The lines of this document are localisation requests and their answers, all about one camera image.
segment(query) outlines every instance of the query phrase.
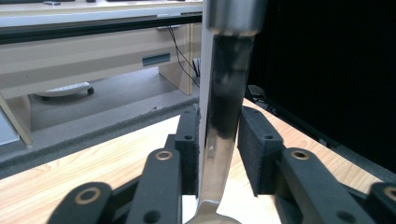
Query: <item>wire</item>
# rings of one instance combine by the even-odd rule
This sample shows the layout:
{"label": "wire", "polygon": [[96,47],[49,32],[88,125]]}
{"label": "wire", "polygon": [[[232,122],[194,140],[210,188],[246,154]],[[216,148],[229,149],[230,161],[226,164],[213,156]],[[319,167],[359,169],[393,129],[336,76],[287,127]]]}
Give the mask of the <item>wire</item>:
{"label": "wire", "polygon": [[170,27],[170,26],[167,26],[167,27],[168,27],[169,33],[171,34],[172,39],[173,39],[173,41],[174,41],[174,43],[175,43],[176,56],[177,56],[178,64],[180,65],[180,67],[181,67],[181,69],[183,70],[183,72],[192,80],[192,82],[193,82],[198,88],[200,88],[200,86],[199,86],[198,83],[194,80],[194,78],[184,69],[183,65],[181,65],[180,58],[178,57],[178,54],[179,54],[179,53],[181,54],[181,56],[183,56],[183,58],[186,60],[186,62],[190,65],[190,67],[192,68],[192,70],[195,71],[195,74],[197,74],[197,73],[196,73],[196,70],[192,67],[192,65],[190,64],[189,60],[187,60],[187,58],[184,57],[183,53],[182,53],[182,52],[180,51],[180,49],[178,48],[177,43],[176,43],[176,39],[175,39],[175,34],[174,34],[174,32],[173,32],[172,27]]}

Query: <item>gray carpet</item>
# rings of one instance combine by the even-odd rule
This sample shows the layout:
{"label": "gray carpet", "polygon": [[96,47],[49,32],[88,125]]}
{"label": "gray carpet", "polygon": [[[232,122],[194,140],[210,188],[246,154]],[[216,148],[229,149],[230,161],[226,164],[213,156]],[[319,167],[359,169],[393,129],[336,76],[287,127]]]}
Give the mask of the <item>gray carpet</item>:
{"label": "gray carpet", "polygon": [[185,95],[157,68],[91,82],[81,92],[43,101],[30,95],[33,144],[0,146],[0,178],[171,118],[198,104],[199,89]]}

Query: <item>white object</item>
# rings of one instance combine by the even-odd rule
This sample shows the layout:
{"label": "white object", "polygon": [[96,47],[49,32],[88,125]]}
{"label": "white object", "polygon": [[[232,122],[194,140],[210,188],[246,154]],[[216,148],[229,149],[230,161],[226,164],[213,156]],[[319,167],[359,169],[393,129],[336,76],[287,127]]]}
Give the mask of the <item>white object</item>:
{"label": "white object", "polygon": [[61,88],[56,88],[56,89],[52,89],[52,90],[49,90],[49,91],[37,92],[35,94],[39,95],[39,96],[44,96],[44,97],[66,96],[66,95],[78,93],[80,91],[87,91],[89,89],[93,90],[93,88],[90,85],[90,83],[81,82],[81,83],[78,83],[78,84],[65,86],[65,87],[61,87]]}
{"label": "white object", "polygon": [[0,146],[20,140],[20,136],[13,128],[8,118],[0,109]]}

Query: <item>light wood tabletop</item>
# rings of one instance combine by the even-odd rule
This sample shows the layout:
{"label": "light wood tabletop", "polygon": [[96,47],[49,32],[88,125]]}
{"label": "light wood tabletop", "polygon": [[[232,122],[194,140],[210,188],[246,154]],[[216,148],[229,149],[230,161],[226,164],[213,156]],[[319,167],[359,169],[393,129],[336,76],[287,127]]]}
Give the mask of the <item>light wood tabletop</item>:
{"label": "light wood tabletop", "polygon": [[[286,147],[315,153],[338,181],[362,192],[380,181],[254,104],[244,104],[258,108],[270,120]],[[115,189],[137,177],[150,151],[163,147],[167,135],[176,132],[178,119],[167,119],[0,180],[0,223],[45,223],[71,189],[91,181],[106,182]],[[193,208],[185,210],[186,218],[193,215]],[[253,197],[237,149],[219,213],[242,223],[280,223],[272,196]]]}

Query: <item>white desk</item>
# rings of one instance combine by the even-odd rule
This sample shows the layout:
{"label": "white desk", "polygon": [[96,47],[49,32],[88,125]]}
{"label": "white desk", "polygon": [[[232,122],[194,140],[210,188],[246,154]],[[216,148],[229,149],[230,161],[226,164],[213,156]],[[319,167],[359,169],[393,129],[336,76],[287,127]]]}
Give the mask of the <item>white desk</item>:
{"label": "white desk", "polygon": [[[202,1],[115,2],[82,0],[58,7],[43,4],[2,5],[0,27],[156,16],[202,11]],[[199,56],[201,25],[175,29],[179,48],[189,61]],[[0,106],[26,145],[32,144],[27,94],[140,70],[142,58],[170,53],[157,63],[160,73],[191,94],[192,82],[177,63],[167,29],[155,28],[0,45]]]}

